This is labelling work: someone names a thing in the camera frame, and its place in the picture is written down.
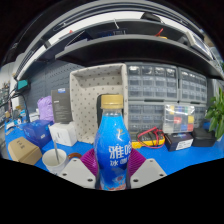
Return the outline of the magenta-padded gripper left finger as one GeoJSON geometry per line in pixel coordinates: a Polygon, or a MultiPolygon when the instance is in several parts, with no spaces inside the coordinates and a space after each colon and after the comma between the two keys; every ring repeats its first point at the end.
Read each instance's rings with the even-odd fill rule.
{"type": "Polygon", "coordinates": [[[60,173],[60,177],[81,187],[94,189],[99,179],[94,149],[83,155],[71,153],[68,158],[69,162],[60,173]]]}

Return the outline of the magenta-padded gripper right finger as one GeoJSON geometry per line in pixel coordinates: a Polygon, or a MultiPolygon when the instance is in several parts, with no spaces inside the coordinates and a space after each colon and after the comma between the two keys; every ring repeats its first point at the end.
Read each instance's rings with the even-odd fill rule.
{"type": "Polygon", "coordinates": [[[165,171],[155,159],[146,159],[136,149],[131,150],[128,161],[128,188],[146,186],[166,176],[165,171]]]}

